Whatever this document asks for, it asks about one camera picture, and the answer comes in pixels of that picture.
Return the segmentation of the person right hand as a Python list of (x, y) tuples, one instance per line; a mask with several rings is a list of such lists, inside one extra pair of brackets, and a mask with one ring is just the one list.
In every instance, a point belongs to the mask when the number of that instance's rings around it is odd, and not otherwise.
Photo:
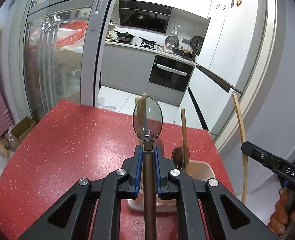
[(288, 188), (285, 188), (280, 195), (280, 199), (275, 204), (275, 212), (271, 215), (267, 225), (267, 227), (278, 236), (285, 233), (285, 226), (288, 224), (289, 219), (295, 222), (295, 211), (293, 211), (291, 215), (288, 215), (285, 208), (288, 197)]

